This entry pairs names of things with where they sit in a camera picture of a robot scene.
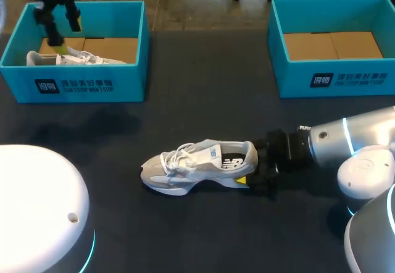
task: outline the teal storage box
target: teal storage box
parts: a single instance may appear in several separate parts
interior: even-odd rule
[[[70,38],[138,38],[134,64],[26,66],[29,51],[45,37],[27,4],[0,62],[2,76],[18,103],[96,103],[144,100],[149,30],[144,2],[76,2],[82,32],[73,33],[65,8],[53,12],[59,33]]]
[[[371,33],[381,58],[344,59],[338,52],[339,59],[290,59],[289,33],[346,32]],[[395,95],[395,8],[390,0],[273,0],[267,43],[282,98]],[[358,43],[345,48],[357,49]]]

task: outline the black table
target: black table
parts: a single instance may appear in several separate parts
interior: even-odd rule
[[[2,143],[53,149],[82,173],[91,272],[349,272],[336,174],[285,175],[276,201],[205,182],[169,197],[142,186],[140,165],[182,143],[253,140],[395,97],[280,99],[264,31],[153,33],[150,66],[144,103],[19,105],[0,83]]]

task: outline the sneaker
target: sneaker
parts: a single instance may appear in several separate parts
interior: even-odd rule
[[[27,66],[43,65],[109,65],[109,64],[126,64],[122,61],[101,58],[90,52],[77,51],[67,48],[69,55],[40,55],[37,52],[30,51],[26,57]]]
[[[255,170],[258,154],[250,141],[204,140],[150,158],[142,165],[141,179],[155,191],[182,196],[203,180],[228,188],[247,188],[236,180]]]

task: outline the yellow tag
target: yellow tag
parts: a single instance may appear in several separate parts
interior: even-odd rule
[[[240,177],[240,178],[236,178],[235,181],[238,182],[238,183],[242,183],[243,185],[247,184],[247,180],[246,180],[245,176]]]
[[[52,49],[59,55],[68,55],[69,52],[67,52],[67,47],[65,44],[62,44],[61,46],[51,46]]]
[[[79,16],[77,20],[78,20],[78,24],[79,24],[79,26],[80,26],[80,31],[77,31],[77,32],[82,32],[81,16]]]

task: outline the white dome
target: white dome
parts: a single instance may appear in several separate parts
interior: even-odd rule
[[[0,272],[49,269],[73,247],[89,212],[86,185],[49,149],[0,146]]]

